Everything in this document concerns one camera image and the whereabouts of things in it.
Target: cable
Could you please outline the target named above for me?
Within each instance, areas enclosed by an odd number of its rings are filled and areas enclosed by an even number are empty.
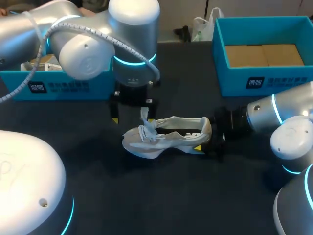
[[[32,70],[30,71],[29,75],[25,78],[25,80],[12,92],[10,92],[9,94],[3,96],[2,98],[0,98],[0,103],[3,103],[9,99],[11,99],[13,96],[15,96],[16,94],[18,94],[24,87],[27,86],[28,82],[34,77],[35,72],[38,69],[41,57],[43,55],[43,51],[45,50],[45,45],[47,42],[47,39],[50,37],[50,35],[58,30],[61,29],[73,29],[75,31],[79,31],[79,32],[83,32],[83,33],[87,33],[90,34],[92,36],[96,36],[98,38],[101,38],[104,41],[107,41],[109,43],[112,43],[126,51],[128,51],[130,54],[134,55],[135,57],[137,57],[139,60],[143,61],[146,63],[146,65],[156,74],[156,81],[160,80],[160,71],[157,69],[157,67],[152,64],[146,57],[144,57],[143,55],[141,55],[140,53],[138,53],[137,51],[135,51],[134,49],[132,49],[131,47],[129,47],[128,45],[122,43],[121,41],[106,35],[102,32],[100,32],[99,30],[96,29],[92,29],[92,28],[88,28],[88,27],[84,27],[84,26],[80,26],[77,24],[72,24],[72,23],[59,23],[53,27],[51,27],[47,33],[45,34],[44,38],[43,38],[43,43],[40,45],[39,50],[38,50],[38,54],[36,56],[36,61],[35,64],[32,68]]]

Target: blue box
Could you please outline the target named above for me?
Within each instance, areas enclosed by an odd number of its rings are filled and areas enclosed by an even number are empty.
[[[108,100],[115,90],[112,66],[109,68],[96,78],[86,81],[70,78],[62,70],[37,71],[28,86],[13,99],[16,101]],[[25,80],[28,74],[28,71],[2,71],[0,78],[11,92]]]
[[[271,44],[295,44],[305,66],[230,67],[225,46]],[[306,16],[218,18],[213,57],[222,96],[271,95],[313,81],[313,24]]]

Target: logo label on box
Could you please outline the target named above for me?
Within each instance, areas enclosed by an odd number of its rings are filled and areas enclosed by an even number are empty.
[[[43,82],[29,82],[28,87],[32,93],[47,93]]]
[[[246,89],[261,88],[264,82],[264,77],[251,77],[248,79]]]

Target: shoe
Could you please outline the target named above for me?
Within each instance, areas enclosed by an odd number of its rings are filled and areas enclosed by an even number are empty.
[[[157,158],[164,150],[176,148],[185,153],[203,154],[195,147],[209,142],[212,127],[207,117],[169,117],[151,123],[142,118],[144,125],[126,132],[123,147],[130,153],[147,159]]]

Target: plastic bag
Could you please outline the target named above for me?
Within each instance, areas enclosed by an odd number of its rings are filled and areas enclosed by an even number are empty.
[[[209,20],[202,19],[201,17],[194,18],[193,31],[192,31],[192,42],[199,41],[212,41],[214,25],[216,18],[223,18],[224,14],[222,11],[215,7],[212,9]]]

